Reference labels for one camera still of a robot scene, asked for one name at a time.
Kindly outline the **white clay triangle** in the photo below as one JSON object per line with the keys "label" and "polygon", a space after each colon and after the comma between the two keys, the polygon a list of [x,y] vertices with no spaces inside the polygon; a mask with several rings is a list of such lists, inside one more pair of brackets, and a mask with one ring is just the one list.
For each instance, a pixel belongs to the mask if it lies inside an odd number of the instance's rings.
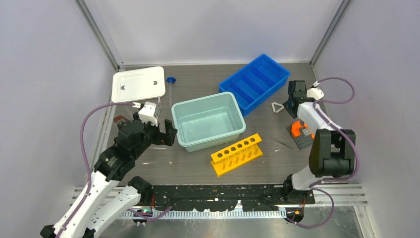
{"label": "white clay triangle", "polygon": [[272,102],[271,107],[272,107],[273,112],[276,114],[285,108],[283,104],[277,103],[277,102]]}

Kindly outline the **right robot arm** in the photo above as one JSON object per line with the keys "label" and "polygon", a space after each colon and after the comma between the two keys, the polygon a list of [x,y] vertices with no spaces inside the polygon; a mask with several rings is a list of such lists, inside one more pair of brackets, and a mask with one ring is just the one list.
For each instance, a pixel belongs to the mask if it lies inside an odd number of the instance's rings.
{"label": "right robot arm", "polygon": [[283,183],[283,198],[292,204],[322,181],[351,178],[360,165],[354,131],[333,122],[319,105],[324,97],[320,83],[307,88],[302,80],[290,81],[288,99],[283,103],[289,115],[298,119],[287,128],[294,141],[304,137],[312,140],[308,165]]}

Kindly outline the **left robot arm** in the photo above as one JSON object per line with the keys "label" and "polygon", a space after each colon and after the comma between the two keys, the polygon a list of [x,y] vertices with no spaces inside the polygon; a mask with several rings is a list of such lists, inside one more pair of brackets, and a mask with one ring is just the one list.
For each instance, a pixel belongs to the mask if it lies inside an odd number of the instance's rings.
{"label": "left robot arm", "polygon": [[117,197],[104,207],[100,206],[152,144],[172,146],[177,129],[171,120],[165,119],[165,131],[162,132],[159,124],[141,116],[123,119],[117,127],[114,144],[100,154],[82,193],[58,222],[42,228],[41,237],[98,238],[123,212],[136,204],[147,205],[151,201],[151,184],[135,176]]}

